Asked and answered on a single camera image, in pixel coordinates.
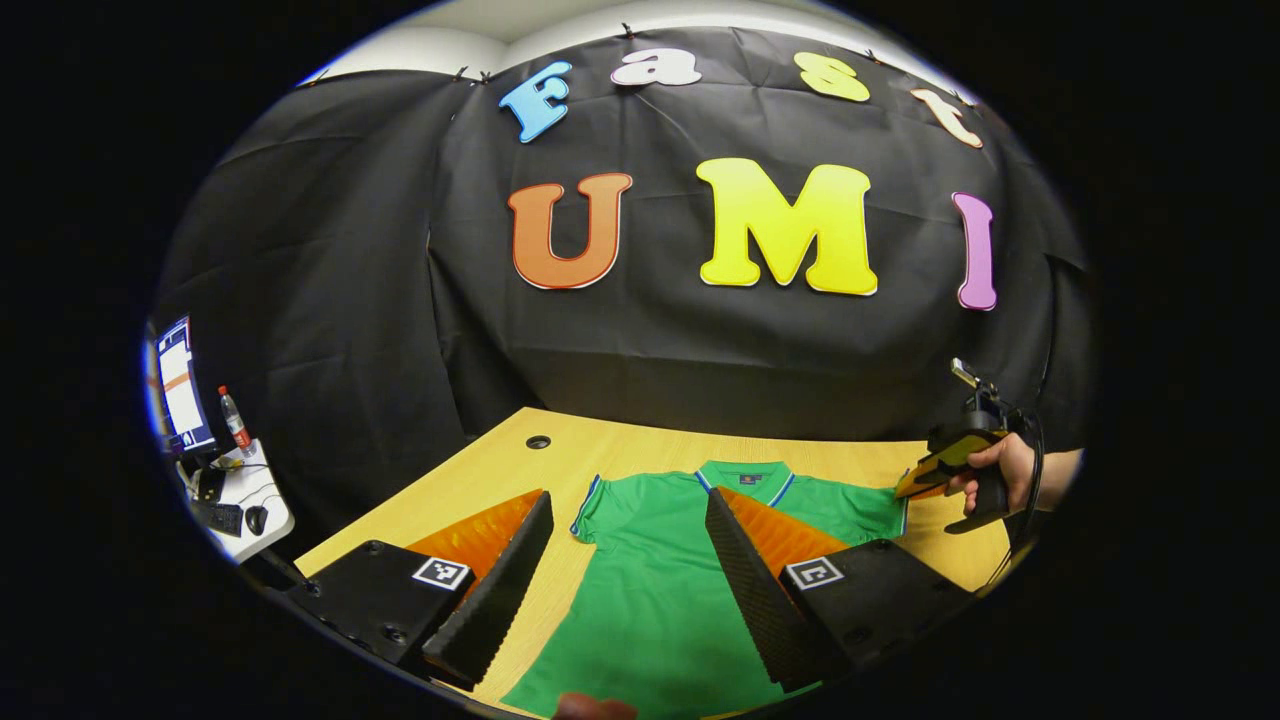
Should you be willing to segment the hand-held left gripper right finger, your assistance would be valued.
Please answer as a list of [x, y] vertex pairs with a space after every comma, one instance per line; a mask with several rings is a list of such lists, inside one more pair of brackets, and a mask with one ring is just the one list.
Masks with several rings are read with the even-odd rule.
[[709, 492], [705, 528], [783, 691], [864, 673], [977, 600], [891, 539], [845, 543], [730, 488]]

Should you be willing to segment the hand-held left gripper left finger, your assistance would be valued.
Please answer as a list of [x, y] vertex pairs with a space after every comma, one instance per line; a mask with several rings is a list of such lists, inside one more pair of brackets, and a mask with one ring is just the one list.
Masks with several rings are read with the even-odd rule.
[[369, 539], [285, 592], [366, 653], [472, 691], [492, 666], [554, 529], [532, 489], [399, 547]]

